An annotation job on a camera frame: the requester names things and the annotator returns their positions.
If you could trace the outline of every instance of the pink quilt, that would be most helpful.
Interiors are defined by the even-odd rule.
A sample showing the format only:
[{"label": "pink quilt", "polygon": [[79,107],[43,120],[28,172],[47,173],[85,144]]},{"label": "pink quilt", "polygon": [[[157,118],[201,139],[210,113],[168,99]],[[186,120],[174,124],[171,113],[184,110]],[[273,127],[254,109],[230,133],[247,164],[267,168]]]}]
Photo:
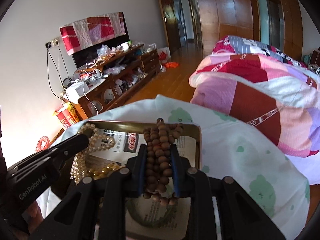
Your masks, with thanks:
[{"label": "pink quilt", "polygon": [[262,54],[213,53],[189,83],[191,103],[256,127],[283,153],[319,152],[320,84],[310,71]]}]

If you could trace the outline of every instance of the black power cord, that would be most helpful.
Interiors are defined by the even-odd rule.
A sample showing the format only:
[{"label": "black power cord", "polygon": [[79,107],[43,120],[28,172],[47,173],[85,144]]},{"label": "black power cord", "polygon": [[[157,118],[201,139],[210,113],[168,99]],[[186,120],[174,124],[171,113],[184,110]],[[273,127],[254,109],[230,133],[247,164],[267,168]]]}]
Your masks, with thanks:
[{"label": "black power cord", "polygon": [[67,75],[69,77],[69,73],[68,73],[68,70],[67,70],[67,67],[66,67],[66,63],[64,62],[64,59],[63,59],[63,56],[62,56],[62,52],[61,52],[61,49],[59,47],[59,43],[58,43],[58,49],[60,51],[60,55],[61,55],[61,58],[62,58],[62,61],[63,61],[63,64],[64,64],[64,68],[66,69]]},{"label": "black power cord", "polygon": [[50,55],[50,57],[51,57],[51,59],[52,59],[52,62],[53,62],[53,64],[54,64],[57,72],[58,72],[59,79],[60,79],[60,83],[61,83],[61,87],[62,87],[62,89],[64,90],[64,93],[65,93],[65,95],[66,95],[69,103],[71,104],[71,106],[73,107],[73,109],[76,110],[76,108],[74,107],[74,105],[72,104],[72,102],[70,101],[70,99],[69,99],[69,97],[68,97],[68,95],[67,95],[67,91],[66,91],[66,89],[65,89],[64,86],[63,86],[63,81],[62,81],[62,78],[61,78],[61,76],[60,76],[59,69],[58,69],[56,63],[54,62],[53,57],[51,56],[51,53],[50,53],[50,51],[49,51],[48,48],[47,48],[47,65],[48,65],[48,53],[49,53],[49,55]]},{"label": "black power cord", "polygon": [[51,88],[51,84],[50,84],[50,77],[49,77],[49,57],[48,57],[48,53],[49,53],[49,50],[47,49],[47,73],[48,73],[48,82],[49,82],[49,87],[50,87],[50,90],[51,90],[52,94],[54,94],[54,95],[55,95],[55,97],[57,97],[57,98],[59,98],[59,99],[60,99],[60,97],[58,97],[58,96],[53,92],[53,90],[52,90],[52,88]]}]

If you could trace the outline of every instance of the wooden bead bracelet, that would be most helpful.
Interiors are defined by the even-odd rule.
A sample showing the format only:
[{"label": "wooden bead bracelet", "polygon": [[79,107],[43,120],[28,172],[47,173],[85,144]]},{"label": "wooden bead bracelet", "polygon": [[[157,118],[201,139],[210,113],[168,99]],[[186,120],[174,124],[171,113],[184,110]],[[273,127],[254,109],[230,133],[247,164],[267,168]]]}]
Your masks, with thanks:
[{"label": "wooden bead bracelet", "polygon": [[143,135],[147,143],[146,162],[146,191],[143,194],[145,199],[152,197],[161,205],[175,205],[177,198],[170,199],[162,197],[161,193],[167,191],[169,177],[172,176],[170,165],[170,145],[175,143],[183,131],[183,124],[166,125],[162,118],[157,119],[157,127],[146,128]]}]

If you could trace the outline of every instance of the white box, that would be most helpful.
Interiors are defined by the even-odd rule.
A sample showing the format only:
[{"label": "white box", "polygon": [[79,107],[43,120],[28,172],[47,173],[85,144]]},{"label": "white box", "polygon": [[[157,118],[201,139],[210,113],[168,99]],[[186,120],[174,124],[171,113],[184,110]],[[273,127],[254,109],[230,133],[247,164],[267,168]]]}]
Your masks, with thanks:
[{"label": "white box", "polygon": [[76,101],[78,101],[78,99],[88,91],[89,88],[86,82],[74,83],[66,89],[67,95],[71,101],[73,101],[72,99],[76,99]]}]

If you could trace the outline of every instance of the newspaper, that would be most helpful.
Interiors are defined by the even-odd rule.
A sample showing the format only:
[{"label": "newspaper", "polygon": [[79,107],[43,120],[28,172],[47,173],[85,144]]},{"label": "newspaper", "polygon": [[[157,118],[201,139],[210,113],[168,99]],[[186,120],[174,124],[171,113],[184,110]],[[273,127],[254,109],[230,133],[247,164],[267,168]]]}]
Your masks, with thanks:
[{"label": "newspaper", "polygon": [[[102,129],[100,129],[100,133],[112,135],[116,145],[109,150],[96,151],[90,153],[90,155],[121,164],[126,164],[128,159],[137,156],[141,144],[147,144],[143,134],[139,133],[125,133]],[[108,141],[98,140],[96,146],[107,144]],[[196,139],[189,136],[180,136],[175,144],[177,145],[179,155],[188,158],[190,165],[194,167],[196,162]]]},{"label": "newspaper", "polygon": [[[143,134],[125,133],[111,130],[101,130],[104,134],[112,135],[115,139],[115,146],[109,150],[93,152],[92,156],[102,158],[104,160],[117,162],[125,165],[129,158],[138,154],[141,144],[146,144]],[[96,146],[103,146],[107,141],[99,140]],[[192,167],[196,162],[196,140],[189,136],[180,136],[176,140],[177,149],[180,156],[188,158]],[[169,197],[173,193],[173,184],[167,186],[167,192],[163,195]],[[151,199],[140,197],[132,200],[134,208],[143,221],[154,222],[163,217],[168,207],[163,207],[159,203],[153,202]],[[127,236],[133,239],[182,239],[187,230],[190,212],[190,198],[182,198],[178,200],[178,204],[172,208],[169,218],[164,223],[157,224],[155,227],[145,227],[136,222],[126,212],[125,223]]]}]

